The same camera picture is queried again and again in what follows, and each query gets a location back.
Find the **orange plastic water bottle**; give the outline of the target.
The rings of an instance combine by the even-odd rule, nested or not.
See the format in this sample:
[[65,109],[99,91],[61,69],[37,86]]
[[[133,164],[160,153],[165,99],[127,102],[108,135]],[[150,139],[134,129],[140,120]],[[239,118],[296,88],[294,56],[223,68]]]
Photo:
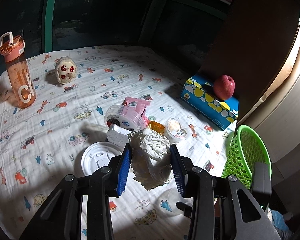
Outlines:
[[14,36],[11,31],[1,35],[0,54],[4,57],[8,77],[18,106],[20,108],[31,106],[37,94],[30,78],[23,37],[21,35]]

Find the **red apple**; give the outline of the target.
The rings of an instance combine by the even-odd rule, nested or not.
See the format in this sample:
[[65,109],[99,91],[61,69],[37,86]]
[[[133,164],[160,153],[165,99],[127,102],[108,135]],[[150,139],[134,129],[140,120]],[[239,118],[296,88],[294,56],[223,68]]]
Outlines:
[[231,98],[235,91],[234,79],[228,75],[222,75],[217,78],[213,84],[213,91],[222,101]]

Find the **white paper ball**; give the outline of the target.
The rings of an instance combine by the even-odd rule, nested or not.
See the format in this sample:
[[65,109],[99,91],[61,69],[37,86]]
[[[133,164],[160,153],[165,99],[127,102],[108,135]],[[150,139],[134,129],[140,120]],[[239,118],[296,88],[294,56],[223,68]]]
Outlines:
[[172,179],[170,141],[150,128],[130,133],[128,138],[134,180],[147,191],[168,184]]

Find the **white styrofoam piece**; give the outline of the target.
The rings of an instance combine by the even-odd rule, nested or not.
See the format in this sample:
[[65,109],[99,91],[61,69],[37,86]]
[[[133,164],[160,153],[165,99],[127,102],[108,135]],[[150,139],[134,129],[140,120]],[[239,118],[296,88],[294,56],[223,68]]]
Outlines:
[[121,150],[123,150],[126,144],[129,143],[128,135],[130,133],[131,131],[127,129],[121,128],[116,124],[111,124],[107,132],[107,141],[118,146],[119,148],[121,148]]

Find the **clear plastic food tray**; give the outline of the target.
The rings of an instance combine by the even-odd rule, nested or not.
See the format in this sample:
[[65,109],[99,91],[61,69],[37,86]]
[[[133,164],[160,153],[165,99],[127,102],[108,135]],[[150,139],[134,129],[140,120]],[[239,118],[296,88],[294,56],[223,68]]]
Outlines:
[[105,124],[110,127],[115,124],[130,131],[140,131],[146,127],[142,116],[133,108],[124,105],[109,107],[104,115]]

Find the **white plastic cup lid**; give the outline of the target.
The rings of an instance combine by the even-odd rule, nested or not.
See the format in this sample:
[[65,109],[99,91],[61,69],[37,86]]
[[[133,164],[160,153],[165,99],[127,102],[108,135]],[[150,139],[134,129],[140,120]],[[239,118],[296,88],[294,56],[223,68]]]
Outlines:
[[111,142],[96,142],[90,145],[81,157],[81,168],[85,176],[107,166],[112,157],[122,154],[123,149]]

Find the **pink snack wrapper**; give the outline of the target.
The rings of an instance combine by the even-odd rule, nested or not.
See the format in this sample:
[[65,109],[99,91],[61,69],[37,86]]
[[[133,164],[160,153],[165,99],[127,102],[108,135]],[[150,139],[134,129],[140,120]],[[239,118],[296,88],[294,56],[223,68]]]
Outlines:
[[150,106],[150,102],[144,99],[136,99],[126,97],[123,101],[123,105],[132,108],[142,120],[141,128],[144,129],[148,124],[148,117],[146,115],[147,108]]

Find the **orange candy wrapper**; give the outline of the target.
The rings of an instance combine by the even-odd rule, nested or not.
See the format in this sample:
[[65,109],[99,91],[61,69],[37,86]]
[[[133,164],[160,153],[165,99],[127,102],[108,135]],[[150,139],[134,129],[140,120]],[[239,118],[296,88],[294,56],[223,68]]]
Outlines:
[[149,129],[156,131],[160,135],[163,135],[165,133],[165,126],[156,122],[156,121],[150,121],[148,123]]

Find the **round pudding cup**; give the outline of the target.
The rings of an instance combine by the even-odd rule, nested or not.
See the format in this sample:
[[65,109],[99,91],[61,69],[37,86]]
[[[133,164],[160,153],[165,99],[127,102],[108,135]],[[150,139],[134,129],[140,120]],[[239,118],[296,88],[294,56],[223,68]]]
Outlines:
[[165,128],[167,136],[174,141],[182,141],[187,138],[187,130],[177,119],[168,119]]

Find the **green plastic mesh basket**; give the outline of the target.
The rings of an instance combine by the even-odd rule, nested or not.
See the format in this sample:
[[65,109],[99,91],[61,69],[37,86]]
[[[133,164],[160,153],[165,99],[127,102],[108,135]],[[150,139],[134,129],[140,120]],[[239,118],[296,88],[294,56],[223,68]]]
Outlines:
[[267,164],[269,175],[272,175],[270,156],[264,142],[251,127],[241,125],[226,147],[222,178],[235,175],[249,189],[255,163]]

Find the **green window frame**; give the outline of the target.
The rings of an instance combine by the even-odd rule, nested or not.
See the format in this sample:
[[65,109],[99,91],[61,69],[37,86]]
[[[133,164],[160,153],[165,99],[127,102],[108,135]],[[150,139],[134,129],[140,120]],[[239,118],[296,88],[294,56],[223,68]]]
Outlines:
[[42,15],[42,49],[43,52],[53,51],[52,28],[53,13],[56,0],[44,0]]

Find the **cream plush toy red spots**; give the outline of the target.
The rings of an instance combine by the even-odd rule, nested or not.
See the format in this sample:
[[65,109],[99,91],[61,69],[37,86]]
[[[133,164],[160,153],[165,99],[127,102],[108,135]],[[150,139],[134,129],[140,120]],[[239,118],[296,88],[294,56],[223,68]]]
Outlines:
[[77,66],[70,57],[61,57],[56,60],[55,75],[60,84],[70,83],[77,77]]

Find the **blue yellow tissue box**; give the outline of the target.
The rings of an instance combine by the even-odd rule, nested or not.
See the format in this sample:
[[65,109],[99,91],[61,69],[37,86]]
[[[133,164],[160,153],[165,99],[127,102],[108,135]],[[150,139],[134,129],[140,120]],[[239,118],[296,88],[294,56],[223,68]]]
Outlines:
[[234,97],[225,101],[218,99],[213,95],[213,85],[199,75],[185,81],[180,98],[221,130],[237,120],[239,101]]

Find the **white printed bed blanket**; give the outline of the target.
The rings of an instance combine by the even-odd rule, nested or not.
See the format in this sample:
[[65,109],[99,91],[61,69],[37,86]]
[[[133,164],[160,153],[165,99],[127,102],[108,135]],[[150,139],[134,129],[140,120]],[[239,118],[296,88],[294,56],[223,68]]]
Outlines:
[[[60,84],[56,60],[70,57],[77,77]],[[0,226],[18,239],[47,197],[69,173],[82,176],[81,156],[107,137],[104,115],[126,97],[144,99],[150,120],[177,119],[188,132],[177,144],[194,165],[222,174],[225,143],[235,124],[219,130],[179,98],[187,76],[145,47],[103,46],[54,51],[27,60],[37,97],[17,107],[7,73],[0,76]]]

